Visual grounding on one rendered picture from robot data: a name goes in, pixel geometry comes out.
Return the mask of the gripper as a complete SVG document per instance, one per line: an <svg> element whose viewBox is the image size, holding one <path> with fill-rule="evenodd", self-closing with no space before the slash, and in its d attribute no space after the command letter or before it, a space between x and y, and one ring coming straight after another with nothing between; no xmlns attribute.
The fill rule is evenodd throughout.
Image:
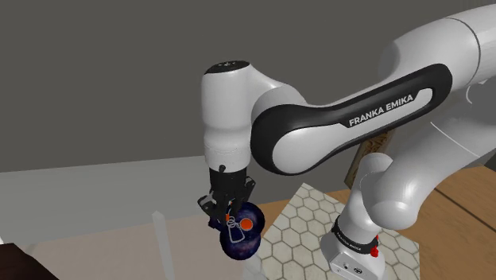
<svg viewBox="0 0 496 280"><path fill-rule="evenodd" d="M237 212L247 202L256 185L255 180L247 176L246 168L233 173L209 169L211 189L207 195L200 197L197 204L209 216L207 225L218 231L226 227L226 221L219 218L220 207L215 199L228 197L231 200L231 211Z"/></svg>

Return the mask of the dark blue speckled round object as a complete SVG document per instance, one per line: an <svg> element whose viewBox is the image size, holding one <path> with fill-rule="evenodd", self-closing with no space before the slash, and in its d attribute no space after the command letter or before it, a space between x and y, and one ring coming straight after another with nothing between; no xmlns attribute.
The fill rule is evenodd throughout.
<svg viewBox="0 0 496 280"><path fill-rule="evenodd" d="M219 242L227 256L245 260L253 256L260 247L265 216L258 206L245 202L235 218L229 217L226 225L210 218L208 226L219 231Z"/></svg>

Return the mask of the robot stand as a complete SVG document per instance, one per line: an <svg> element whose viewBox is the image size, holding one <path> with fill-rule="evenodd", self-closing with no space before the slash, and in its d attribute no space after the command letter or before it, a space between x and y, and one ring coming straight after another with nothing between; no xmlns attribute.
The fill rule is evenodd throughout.
<svg viewBox="0 0 496 280"><path fill-rule="evenodd" d="M327 262L320 240L328 233L344 204L302 184L262 236L256 255L245 262L241 280L371 280L347 255ZM380 280L420 280L420 246L392 230L378 233L385 258Z"/></svg>

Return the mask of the brown patterned wooden board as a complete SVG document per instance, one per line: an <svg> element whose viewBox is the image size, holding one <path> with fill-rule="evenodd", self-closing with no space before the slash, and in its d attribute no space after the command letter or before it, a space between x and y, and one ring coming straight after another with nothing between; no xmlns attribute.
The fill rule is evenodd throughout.
<svg viewBox="0 0 496 280"><path fill-rule="evenodd" d="M353 161L350 165L350 168L347 171L347 175L344 179L344 183L349 189L352 189L355 183L355 178L359 173L359 169L362 165L362 160L368 160L368 158L375 156L376 154L385 153L391 139L393 138L394 132L395 129L386 131L365 140L359 145Z"/></svg>

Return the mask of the dark brown furniture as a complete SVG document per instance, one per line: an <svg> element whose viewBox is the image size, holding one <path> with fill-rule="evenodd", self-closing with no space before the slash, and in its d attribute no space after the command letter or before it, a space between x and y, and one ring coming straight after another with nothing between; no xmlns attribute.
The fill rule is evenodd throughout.
<svg viewBox="0 0 496 280"><path fill-rule="evenodd" d="M14 243L0 245L0 280L59 280Z"/></svg>

